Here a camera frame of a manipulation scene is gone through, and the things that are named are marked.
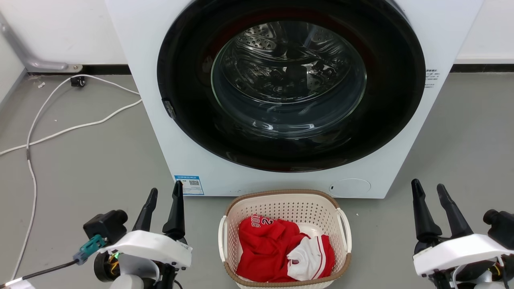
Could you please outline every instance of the cable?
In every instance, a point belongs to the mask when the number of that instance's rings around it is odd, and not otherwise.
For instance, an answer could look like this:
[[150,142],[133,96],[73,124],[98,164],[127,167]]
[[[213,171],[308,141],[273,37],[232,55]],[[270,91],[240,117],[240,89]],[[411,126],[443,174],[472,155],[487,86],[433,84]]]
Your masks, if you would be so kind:
[[119,262],[114,262],[113,263],[113,266],[111,267],[111,275],[115,275],[114,269],[116,269],[116,266],[118,266],[118,265],[119,265]]
[[173,282],[177,283],[177,285],[178,285],[178,287],[179,287],[180,289],[184,289],[184,288],[182,288],[182,285],[180,285],[180,283],[179,283],[177,280],[173,280]]
[[12,277],[11,277],[11,280],[14,280],[14,278],[16,278],[16,274],[18,273],[18,270],[20,269],[20,264],[22,262],[22,258],[23,258],[23,255],[25,253],[25,248],[27,247],[27,242],[28,242],[28,239],[29,239],[29,236],[30,236],[30,232],[32,231],[32,226],[34,224],[34,216],[35,216],[35,209],[36,209],[36,199],[38,198],[38,185],[37,185],[37,182],[36,182],[36,179],[35,179],[35,175],[34,175],[34,171],[32,169],[32,163],[31,163],[31,158],[30,158],[30,150],[29,150],[29,146],[30,145],[34,145],[36,143],[40,143],[42,141],[45,141],[45,140],[48,140],[48,139],[51,139],[53,137],[56,137],[58,135],[61,135],[63,133],[66,133],[66,132],[69,132],[69,131],[72,131],[72,130],[75,130],[75,129],[78,129],[78,128],[83,128],[83,127],[87,127],[87,126],[90,126],[90,125],[95,125],[95,124],[100,124],[100,123],[103,123],[107,120],[109,120],[110,118],[112,118],[113,116],[115,116],[117,113],[125,110],[125,109],[128,109],[132,106],[135,106],[137,105],[138,103],[141,102],[141,100],[138,100],[137,102],[133,103],[133,104],[130,104],[130,105],[127,105],[127,106],[124,106],[120,109],[118,109],[117,111],[113,112],[112,114],[110,114],[109,116],[107,116],[106,118],[104,118],[103,120],[100,120],[100,121],[96,121],[96,122],[91,122],[91,123],[87,123],[87,124],[82,124],[82,125],[77,125],[75,127],[72,127],[72,128],[68,128],[66,130],[63,130],[63,131],[60,131],[58,133],[55,133],[53,135],[50,135],[50,136],[47,136],[45,138],[42,138],[38,141],[35,141],[33,143],[30,143],[30,136],[32,135],[32,130],[34,129],[34,126],[39,118],[39,115],[41,114],[41,111],[43,110],[43,108],[45,107],[46,103],[50,100],[50,98],[52,97],[52,95],[59,89],[59,87],[61,87],[63,84],[65,84],[66,82],[68,82],[71,78],[74,78],[74,77],[81,77],[81,76],[85,76],[85,77],[90,77],[90,78],[94,78],[96,80],[100,80],[100,81],[103,81],[105,83],[109,83],[109,84],[112,84],[114,86],[117,86],[125,91],[128,91],[128,92],[131,92],[131,93],[134,93],[134,94],[137,94],[139,95],[138,92],[135,92],[135,91],[132,91],[128,88],[125,88],[119,84],[116,84],[116,83],[113,83],[113,82],[110,82],[110,81],[107,81],[107,80],[104,80],[104,79],[101,79],[101,78],[98,78],[98,77],[95,77],[95,76],[91,76],[91,75],[87,75],[87,74],[79,74],[79,75],[74,75],[72,77],[69,77],[67,78],[66,80],[64,80],[63,82],[61,82],[61,84],[59,84],[53,91],[52,93],[48,96],[48,98],[46,99],[46,101],[43,103],[43,105],[41,106],[41,108],[39,109],[38,111],[38,114],[36,114],[36,117],[34,118],[34,121],[32,122],[32,126],[30,127],[30,130],[29,130],[29,133],[28,133],[28,136],[27,136],[27,143],[23,146],[19,146],[19,147],[15,147],[15,148],[12,148],[12,149],[9,149],[9,150],[6,150],[6,151],[3,151],[3,152],[0,152],[0,156],[3,155],[3,154],[6,154],[8,152],[11,152],[11,151],[14,151],[14,150],[17,150],[17,149],[21,149],[23,147],[26,148],[27,150],[27,163],[28,163],[28,166],[29,166],[29,171],[30,171],[30,175],[32,177],[32,182],[33,182],[33,185],[34,185],[34,201],[32,203],[32,214],[30,216],[30,223],[29,223],[29,227],[27,229],[27,234],[25,235],[25,240],[23,241],[23,246],[22,246],[22,250],[20,252],[20,256],[18,257],[18,261],[16,263],[16,267],[14,268],[14,272],[12,274]]
[[79,262],[78,259],[75,259],[71,262],[68,262],[68,263],[65,263],[65,264],[62,264],[62,265],[59,265],[59,266],[55,266],[53,268],[50,268],[50,269],[45,269],[45,270],[42,270],[42,271],[39,271],[39,272],[36,272],[36,273],[32,273],[32,274],[28,274],[26,276],[23,276],[23,277],[20,277],[18,279],[14,279],[12,281],[9,281],[7,283],[4,283],[2,285],[0,285],[0,288],[5,288],[7,286],[10,286],[14,283],[18,283],[22,280],[27,280],[27,279],[30,279],[30,278],[33,278],[33,277],[36,277],[36,276],[39,276],[39,275],[43,275],[43,274],[46,274],[46,273],[50,273],[50,272],[54,272],[54,271],[57,271],[57,270],[60,270],[60,269],[63,269],[63,268],[66,268],[66,267],[70,267],[72,265],[75,265]]
[[[129,105],[127,105],[127,106],[124,106],[124,107],[122,107],[122,108],[118,109],[117,111],[115,111],[115,112],[111,113],[109,116],[107,116],[106,118],[104,118],[104,119],[102,119],[102,120],[95,121],[95,122],[90,122],[90,123],[85,123],[85,124],[81,124],[81,125],[76,125],[76,126],[74,126],[74,127],[70,127],[70,128],[68,128],[68,129],[65,129],[65,130],[63,130],[63,131],[60,131],[60,132],[58,132],[58,133],[54,133],[54,134],[52,134],[52,135],[49,135],[49,136],[47,136],[47,137],[44,137],[44,138],[42,138],[42,139],[40,139],[40,140],[33,141],[33,142],[31,142],[29,145],[31,145],[31,146],[33,146],[33,145],[37,145],[37,144],[38,144],[38,143],[40,143],[40,142],[44,142],[44,141],[46,141],[46,140],[49,140],[49,139],[51,139],[51,138],[54,138],[54,137],[56,137],[56,136],[62,135],[62,134],[64,134],[64,133],[67,133],[67,132],[70,132],[70,131],[73,131],[73,130],[76,130],[76,129],[85,128],[85,127],[89,127],[89,126],[91,126],[91,125],[104,123],[104,122],[108,121],[110,118],[112,118],[113,116],[117,115],[119,112],[122,112],[122,111],[124,111],[124,110],[126,110],[126,109],[131,108],[132,106],[136,106],[136,105],[140,104],[140,103],[141,103],[141,101],[142,101],[142,100],[140,99],[140,100],[138,100],[138,101],[136,101],[136,102],[134,102],[134,103],[132,103],[132,104],[129,104]],[[4,151],[0,152],[0,156],[4,155],[4,154],[6,154],[6,153],[10,153],[10,152],[15,151],[15,150],[19,150],[19,149],[22,149],[22,148],[26,148],[26,147],[27,147],[27,145],[26,145],[26,144],[22,144],[21,146],[17,146],[17,147],[14,147],[14,148],[8,149],[8,150],[4,150]]]
[[464,266],[466,265],[460,265],[459,267],[455,268],[455,270],[453,270],[451,280],[453,281],[453,287],[455,289],[457,289],[457,274],[461,271],[461,268]]
[[502,256],[498,256],[496,258],[498,259],[498,263],[500,264],[500,267],[502,269],[503,285],[505,286],[505,289],[509,289],[509,284],[507,281],[507,270],[505,269],[505,263],[503,263]]

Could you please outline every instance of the front-loading washing machine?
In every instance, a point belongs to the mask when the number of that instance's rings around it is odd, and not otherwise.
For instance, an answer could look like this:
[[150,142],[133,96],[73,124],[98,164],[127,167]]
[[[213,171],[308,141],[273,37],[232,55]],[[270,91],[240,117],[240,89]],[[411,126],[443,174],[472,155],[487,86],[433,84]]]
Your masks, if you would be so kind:
[[384,198],[482,1],[106,4],[185,194]]

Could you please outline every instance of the white plastic basket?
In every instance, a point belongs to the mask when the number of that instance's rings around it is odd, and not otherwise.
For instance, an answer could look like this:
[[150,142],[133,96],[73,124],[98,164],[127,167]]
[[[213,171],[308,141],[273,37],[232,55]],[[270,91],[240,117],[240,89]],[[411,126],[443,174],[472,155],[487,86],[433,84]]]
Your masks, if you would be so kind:
[[[242,249],[239,224],[252,214],[282,219],[298,224],[300,231],[311,236],[326,234],[334,249],[336,264],[329,277],[308,281],[263,283],[241,279],[235,272]],[[332,284],[346,271],[352,258],[352,233],[344,212],[327,194],[315,190],[278,190],[243,195],[236,198],[221,219],[218,229],[219,257],[228,275],[240,288],[321,289]]]

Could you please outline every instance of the red clothing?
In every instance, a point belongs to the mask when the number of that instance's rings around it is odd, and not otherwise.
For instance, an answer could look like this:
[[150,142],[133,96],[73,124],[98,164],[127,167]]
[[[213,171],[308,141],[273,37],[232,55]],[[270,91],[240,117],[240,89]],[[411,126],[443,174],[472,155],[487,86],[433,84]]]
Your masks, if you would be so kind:
[[287,275],[287,254],[307,236],[298,225],[252,215],[239,225],[243,255],[236,273],[255,282],[293,282]]
[[326,257],[326,264],[325,268],[321,272],[320,276],[318,278],[328,277],[332,273],[332,269],[334,269],[334,266],[336,265],[336,255],[334,253],[334,249],[332,249],[332,246],[330,245],[330,241],[328,240],[327,235],[322,235],[321,240],[323,242],[323,249],[324,249],[324,256]]

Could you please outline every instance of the black baseboard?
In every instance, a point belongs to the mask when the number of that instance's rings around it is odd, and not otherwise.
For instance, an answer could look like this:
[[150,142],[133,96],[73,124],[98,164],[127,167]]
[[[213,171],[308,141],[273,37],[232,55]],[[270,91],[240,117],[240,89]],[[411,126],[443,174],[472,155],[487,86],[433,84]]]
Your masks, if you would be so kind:
[[[454,64],[450,73],[514,72],[514,64]],[[89,75],[131,75],[126,64],[84,65],[79,73]],[[75,75],[78,73],[30,73],[31,75]]]
[[31,75],[131,75],[130,68],[127,64],[94,64],[83,65],[78,73],[30,73]]
[[514,72],[514,64],[454,64],[450,73]]

